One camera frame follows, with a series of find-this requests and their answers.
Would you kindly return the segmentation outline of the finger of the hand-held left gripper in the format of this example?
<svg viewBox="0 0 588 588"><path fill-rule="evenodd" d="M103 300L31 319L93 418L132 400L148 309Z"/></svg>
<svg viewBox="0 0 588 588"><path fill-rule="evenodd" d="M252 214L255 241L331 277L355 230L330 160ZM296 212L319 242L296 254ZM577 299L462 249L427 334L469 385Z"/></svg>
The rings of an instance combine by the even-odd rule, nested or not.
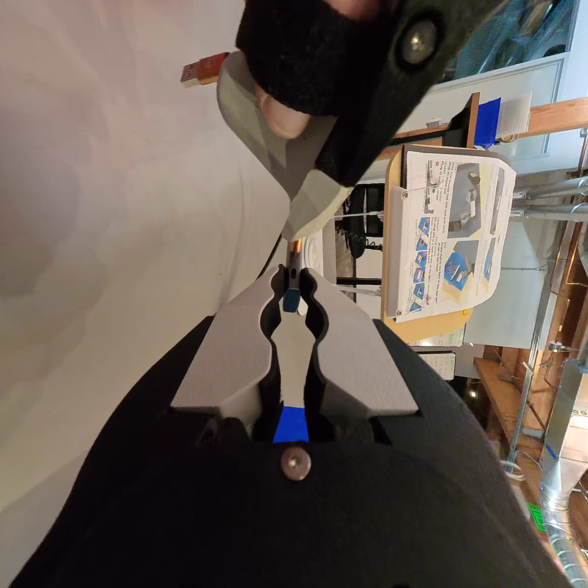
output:
<svg viewBox="0 0 588 588"><path fill-rule="evenodd" d="M325 174L313 171L336 118L312 117L297 138L277 136L258 108L254 79L240 51L230 53L222 64L217 81L217 104L227 126L283 187L291 201L300 192L308 174L314 183L329 192L341 189Z"/></svg>
<svg viewBox="0 0 588 588"><path fill-rule="evenodd" d="M308 173L290 203L290 239L322 230L352 190L353 186L344 187L324 173Z"/></svg>

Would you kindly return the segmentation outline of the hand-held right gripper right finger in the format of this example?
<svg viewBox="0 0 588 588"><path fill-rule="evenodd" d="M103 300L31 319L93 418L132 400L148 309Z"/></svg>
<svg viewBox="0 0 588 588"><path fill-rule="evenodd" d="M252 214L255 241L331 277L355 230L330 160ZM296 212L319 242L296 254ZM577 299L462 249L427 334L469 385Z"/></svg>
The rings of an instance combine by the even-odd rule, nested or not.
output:
<svg viewBox="0 0 588 588"><path fill-rule="evenodd" d="M379 417L418 406L373 320L313 269L302 271L315 342L304 387L309 437L374 437Z"/></svg>

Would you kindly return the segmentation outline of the whiteboard with writing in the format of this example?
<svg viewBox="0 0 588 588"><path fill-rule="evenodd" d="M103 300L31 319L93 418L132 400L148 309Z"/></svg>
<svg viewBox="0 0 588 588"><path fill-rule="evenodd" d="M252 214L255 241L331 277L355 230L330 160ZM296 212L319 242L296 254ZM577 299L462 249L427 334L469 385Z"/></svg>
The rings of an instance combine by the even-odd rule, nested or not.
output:
<svg viewBox="0 0 588 588"><path fill-rule="evenodd" d="M451 381L455 377L456 354L452 350L425 350L417 351L417 354L431 367L441 378Z"/></svg>

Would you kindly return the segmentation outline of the black office chair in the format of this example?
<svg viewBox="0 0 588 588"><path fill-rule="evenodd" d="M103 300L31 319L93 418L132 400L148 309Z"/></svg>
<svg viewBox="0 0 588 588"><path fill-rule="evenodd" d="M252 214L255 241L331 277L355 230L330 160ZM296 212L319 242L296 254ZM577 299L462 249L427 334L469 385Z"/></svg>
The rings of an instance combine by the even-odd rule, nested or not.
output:
<svg viewBox="0 0 588 588"><path fill-rule="evenodd" d="M366 251L383 252L384 183L360 183L342 204L342 213L334 216L334 229L345 240L353 262Z"/></svg>

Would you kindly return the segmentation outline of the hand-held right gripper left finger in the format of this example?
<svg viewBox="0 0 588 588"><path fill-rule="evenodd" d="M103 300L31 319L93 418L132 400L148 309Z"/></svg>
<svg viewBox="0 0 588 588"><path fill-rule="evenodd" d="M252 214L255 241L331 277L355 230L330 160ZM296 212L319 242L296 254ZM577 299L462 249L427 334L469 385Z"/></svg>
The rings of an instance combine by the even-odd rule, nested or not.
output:
<svg viewBox="0 0 588 588"><path fill-rule="evenodd" d="M281 400L272 334L281 322L286 278L285 267L274 266L217 311L171 408L238 419L256 436Z"/></svg>

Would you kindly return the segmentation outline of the dark USB hub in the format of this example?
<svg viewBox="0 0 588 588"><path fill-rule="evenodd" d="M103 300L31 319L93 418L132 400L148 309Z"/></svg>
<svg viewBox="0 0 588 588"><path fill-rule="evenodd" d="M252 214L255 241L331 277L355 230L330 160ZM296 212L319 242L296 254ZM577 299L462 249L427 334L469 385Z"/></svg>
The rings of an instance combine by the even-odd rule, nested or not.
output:
<svg viewBox="0 0 588 588"><path fill-rule="evenodd" d="M300 265L293 265L288 268L288 279L286 290L282 299L282 310L284 313L305 316L307 304L302 298L300 291Z"/></svg>

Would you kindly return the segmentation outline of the blue plastic bin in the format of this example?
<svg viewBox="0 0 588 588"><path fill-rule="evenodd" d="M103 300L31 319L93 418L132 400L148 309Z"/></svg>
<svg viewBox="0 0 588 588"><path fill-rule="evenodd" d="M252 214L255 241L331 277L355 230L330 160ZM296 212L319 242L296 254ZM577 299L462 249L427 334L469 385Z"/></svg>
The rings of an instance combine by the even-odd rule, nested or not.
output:
<svg viewBox="0 0 588 588"><path fill-rule="evenodd" d="M308 443L309 432L304 407L283 405L272 443Z"/></svg>

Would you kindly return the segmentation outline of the silver ventilation duct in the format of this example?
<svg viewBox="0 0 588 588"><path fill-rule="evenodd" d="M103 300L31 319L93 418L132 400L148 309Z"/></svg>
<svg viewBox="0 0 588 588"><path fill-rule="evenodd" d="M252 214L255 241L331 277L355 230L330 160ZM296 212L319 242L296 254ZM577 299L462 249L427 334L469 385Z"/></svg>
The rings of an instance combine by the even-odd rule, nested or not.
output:
<svg viewBox="0 0 588 588"><path fill-rule="evenodd" d="M540 507L548 540L564 569L583 554L569 514L572 490L587 471L587 368L568 359L563 368L541 453Z"/></svg>

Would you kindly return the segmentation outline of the person's left hand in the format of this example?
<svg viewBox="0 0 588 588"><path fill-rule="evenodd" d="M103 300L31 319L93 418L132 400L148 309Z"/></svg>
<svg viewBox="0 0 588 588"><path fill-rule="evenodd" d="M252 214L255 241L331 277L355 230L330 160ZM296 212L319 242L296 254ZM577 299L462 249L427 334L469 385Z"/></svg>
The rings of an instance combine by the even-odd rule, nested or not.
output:
<svg viewBox="0 0 588 588"><path fill-rule="evenodd" d="M262 88L256 88L257 107L269 129L286 140L299 137L307 128L311 116L291 109L267 94Z"/></svg>

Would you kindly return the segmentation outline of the wooden post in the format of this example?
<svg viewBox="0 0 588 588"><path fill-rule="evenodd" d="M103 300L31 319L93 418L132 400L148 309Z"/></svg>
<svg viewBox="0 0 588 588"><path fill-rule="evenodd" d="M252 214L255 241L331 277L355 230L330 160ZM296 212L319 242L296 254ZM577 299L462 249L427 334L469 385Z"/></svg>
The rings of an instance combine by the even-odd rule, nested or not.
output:
<svg viewBox="0 0 588 588"><path fill-rule="evenodd" d="M417 130L410 130L395 135L385 151L397 148L405 143L432 141L441 145L441 138L446 134L449 123ZM527 132L518 134L519 139L558 132L587 128L587 97L555 102L531 107Z"/></svg>

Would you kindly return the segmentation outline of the blue sign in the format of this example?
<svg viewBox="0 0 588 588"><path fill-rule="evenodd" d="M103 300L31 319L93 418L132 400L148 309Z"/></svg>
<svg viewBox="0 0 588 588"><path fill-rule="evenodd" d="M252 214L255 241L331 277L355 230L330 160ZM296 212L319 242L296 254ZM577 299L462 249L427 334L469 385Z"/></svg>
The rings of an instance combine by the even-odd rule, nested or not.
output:
<svg viewBox="0 0 588 588"><path fill-rule="evenodd" d="M490 148L496 142L502 99L497 98L480 104L477 110L474 145Z"/></svg>

